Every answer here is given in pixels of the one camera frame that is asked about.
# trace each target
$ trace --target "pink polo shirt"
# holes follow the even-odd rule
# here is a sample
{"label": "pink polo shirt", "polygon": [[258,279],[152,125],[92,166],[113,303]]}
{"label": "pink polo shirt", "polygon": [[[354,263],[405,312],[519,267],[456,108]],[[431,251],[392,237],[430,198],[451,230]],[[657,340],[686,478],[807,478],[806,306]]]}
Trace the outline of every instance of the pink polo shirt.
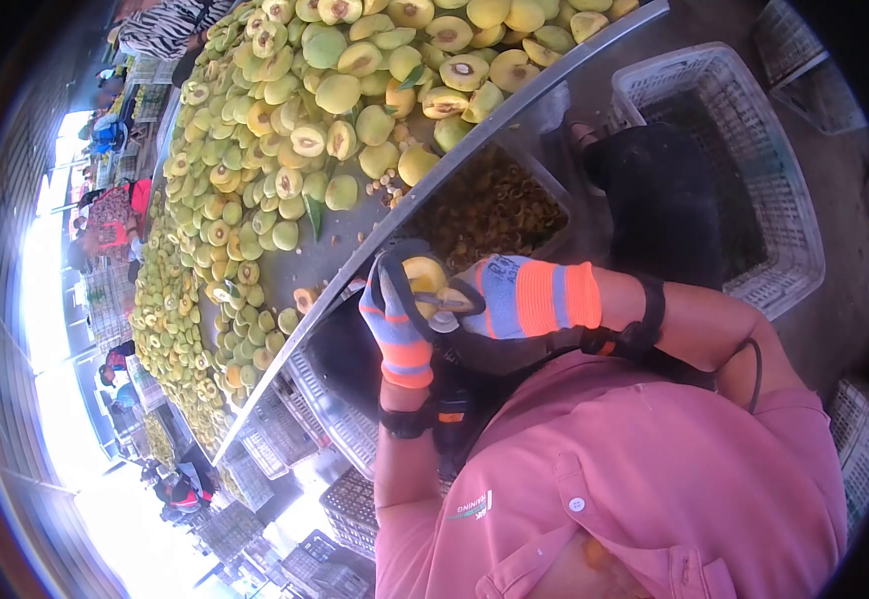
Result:
{"label": "pink polo shirt", "polygon": [[583,528],[655,598],[812,597],[847,507],[807,390],[754,415],[623,360],[569,353],[525,382],[443,502],[386,510],[380,599],[524,597]]}

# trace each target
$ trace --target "zebra print clothing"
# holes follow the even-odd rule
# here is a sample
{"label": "zebra print clothing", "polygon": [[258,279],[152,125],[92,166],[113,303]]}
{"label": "zebra print clothing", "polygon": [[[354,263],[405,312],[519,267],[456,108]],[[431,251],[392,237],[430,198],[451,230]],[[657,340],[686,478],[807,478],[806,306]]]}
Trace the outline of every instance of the zebra print clothing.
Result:
{"label": "zebra print clothing", "polygon": [[189,37],[207,30],[228,14],[234,0],[162,0],[145,10],[133,12],[118,30],[118,43],[125,54],[147,54],[162,60],[178,60],[187,52]]}

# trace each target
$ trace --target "printed logo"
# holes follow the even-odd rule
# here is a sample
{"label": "printed logo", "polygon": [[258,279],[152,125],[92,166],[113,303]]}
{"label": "printed logo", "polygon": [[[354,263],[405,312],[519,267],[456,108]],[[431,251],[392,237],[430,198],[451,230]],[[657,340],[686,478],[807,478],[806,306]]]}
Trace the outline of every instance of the printed logo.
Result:
{"label": "printed logo", "polygon": [[471,516],[475,517],[476,521],[484,518],[484,515],[488,513],[488,510],[491,509],[491,490],[488,489],[487,493],[481,494],[481,497],[478,497],[474,501],[470,501],[465,503],[465,505],[461,505],[455,511],[455,514],[447,517],[445,520],[456,521],[462,518],[469,518]]}

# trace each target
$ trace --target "blue shirt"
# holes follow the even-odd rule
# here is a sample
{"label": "blue shirt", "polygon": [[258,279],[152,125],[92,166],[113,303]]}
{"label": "blue shirt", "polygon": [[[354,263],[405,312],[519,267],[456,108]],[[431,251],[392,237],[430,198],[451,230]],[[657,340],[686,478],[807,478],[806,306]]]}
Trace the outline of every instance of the blue shirt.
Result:
{"label": "blue shirt", "polygon": [[134,385],[127,383],[118,387],[118,392],[115,394],[115,401],[118,401],[125,407],[137,405],[139,403],[138,392],[135,391]]}

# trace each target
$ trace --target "gloved hand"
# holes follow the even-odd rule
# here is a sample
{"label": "gloved hand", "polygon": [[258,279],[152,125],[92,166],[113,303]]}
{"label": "gloved hand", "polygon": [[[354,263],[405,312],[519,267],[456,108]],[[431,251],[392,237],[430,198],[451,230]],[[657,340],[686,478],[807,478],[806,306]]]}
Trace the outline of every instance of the gloved hand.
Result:
{"label": "gloved hand", "polygon": [[601,322],[591,263],[561,267],[522,256],[493,254],[452,279],[451,287],[480,295],[484,310],[457,314],[464,329],[494,339],[534,337]]}
{"label": "gloved hand", "polygon": [[371,266],[368,286],[359,302],[362,318],[381,349],[382,376],[409,389],[431,384],[431,340],[435,333],[415,306],[415,296],[401,263],[427,253],[428,245],[417,240],[382,251]]}

